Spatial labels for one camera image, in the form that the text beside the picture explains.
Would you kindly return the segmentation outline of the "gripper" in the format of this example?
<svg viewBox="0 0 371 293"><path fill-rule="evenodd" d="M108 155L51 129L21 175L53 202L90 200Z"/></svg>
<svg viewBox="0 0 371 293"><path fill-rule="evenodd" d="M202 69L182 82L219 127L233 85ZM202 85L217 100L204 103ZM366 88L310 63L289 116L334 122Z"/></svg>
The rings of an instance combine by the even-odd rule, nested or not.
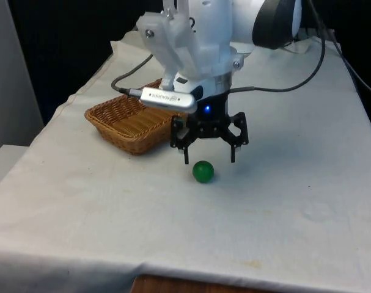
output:
<svg viewBox="0 0 371 293"><path fill-rule="evenodd" d="M230 145L230 161L235 162L236 149L249 143L248 126L244 112L229 116L228 93L209 96L197 102L195 114L171 118L170 146L183 152L185 164L189 164L188 148L199 137L221 137ZM235 135L229 126L240 130Z"/></svg>

